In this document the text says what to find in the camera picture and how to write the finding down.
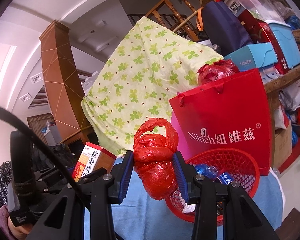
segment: light blue tablecloth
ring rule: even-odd
[[[261,176],[253,197],[274,229],[282,222],[283,201],[276,178]],[[127,197],[121,205],[112,205],[115,231],[125,240],[188,240],[193,224],[176,217],[164,200],[154,200],[143,188],[141,179],[133,172]],[[90,240],[90,213],[85,212],[85,240]],[[218,240],[223,239],[223,227],[218,227]]]

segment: clear plastic box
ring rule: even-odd
[[[243,7],[250,11],[250,13],[259,20],[272,20],[284,23],[283,18],[276,11],[274,5],[270,0],[237,0]]]

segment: pink fabric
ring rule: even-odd
[[[7,207],[4,205],[0,208],[0,228],[9,240],[16,240],[9,230],[8,217],[9,217],[9,212]]]
[[[185,160],[190,159],[191,157],[193,157],[193,155],[190,152],[186,138],[183,135],[183,132],[178,123],[178,120],[173,112],[172,112],[172,117],[171,117],[171,125],[173,126],[174,129],[176,129],[178,136],[179,136],[179,144],[178,144],[177,150],[181,152],[181,155],[183,156],[183,158]]]

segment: brown wooden pillar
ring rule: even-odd
[[[84,92],[68,33],[68,27],[54,20],[39,37],[43,79],[62,142],[69,144],[81,139],[85,144],[89,141],[87,134],[93,130],[81,108]]]

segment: blue plastic bag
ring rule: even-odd
[[[291,116],[286,112],[288,119],[291,121]],[[298,135],[292,130],[292,148],[296,146],[298,142]]]
[[[218,176],[219,171],[214,166],[209,166],[207,164],[195,164],[194,167],[197,173],[202,174],[209,179],[215,180]]]
[[[296,15],[288,17],[285,22],[290,25],[292,30],[300,29],[300,19]]]
[[[298,135],[292,131],[292,148],[296,146],[298,142]]]

